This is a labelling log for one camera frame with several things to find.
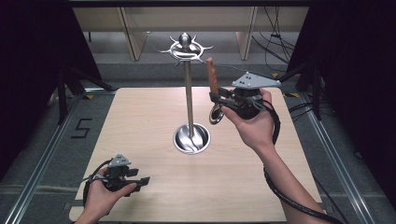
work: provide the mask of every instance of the spiky metal ornament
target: spiky metal ornament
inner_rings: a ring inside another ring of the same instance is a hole
[[[176,65],[178,65],[180,62],[193,60],[197,60],[203,63],[203,61],[201,60],[201,55],[204,53],[204,50],[213,48],[213,46],[205,48],[195,42],[196,35],[194,36],[194,38],[191,38],[191,36],[187,33],[183,33],[183,35],[178,38],[178,41],[172,38],[172,36],[169,37],[175,43],[171,46],[169,50],[162,50],[161,52],[170,53],[170,55],[172,55],[172,57],[177,60]]]

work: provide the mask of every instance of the metal pole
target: metal pole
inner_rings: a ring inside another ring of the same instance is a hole
[[[192,118],[192,93],[191,93],[191,61],[185,61],[184,73],[186,74],[186,98],[187,98],[187,113],[189,116],[189,134],[190,138],[194,136],[194,122]]]

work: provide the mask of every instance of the tabletop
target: tabletop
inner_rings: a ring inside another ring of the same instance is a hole
[[[321,203],[297,132],[281,91],[268,88],[281,120],[276,150],[303,186]],[[84,177],[118,153],[132,161],[150,182],[131,197],[121,198],[103,221],[131,222],[266,222],[285,221],[279,199],[268,188],[258,156],[224,118],[211,125],[213,103],[208,87],[192,88],[193,118],[211,135],[196,155],[173,144],[178,127],[188,122],[185,88],[119,89]],[[82,183],[76,200],[82,199]],[[73,206],[76,220],[82,206]]]

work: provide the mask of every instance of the printed number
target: printed number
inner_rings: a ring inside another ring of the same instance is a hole
[[[80,128],[79,126],[81,125],[81,122],[83,120],[92,120],[92,119],[80,119],[78,121],[78,124],[77,124],[77,127],[76,127],[76,131],[85,131],[85,133],[82,136],[72,136],[72,138],[86,138],[87,137],[87,134],[88,134],[88,132],[90,131],[91,128]]]

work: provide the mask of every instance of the wrist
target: wrist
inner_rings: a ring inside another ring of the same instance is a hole
[[[88,213],[84,210],[81,216],[76,220],[75,224],[95,224],[99,219],[99,217],[96,217],[94,214]]]
[[[268,161],[275,160],[276,158],[279,157],[279,155],[276,152],[276,148],[275,148],[274,144],[255,147],[255,148],[253,148],[253,150],[256,152],[256,154],[259,156],[259,158],[262,160],[262,163],[264,165],[266,163],[268,163]]]

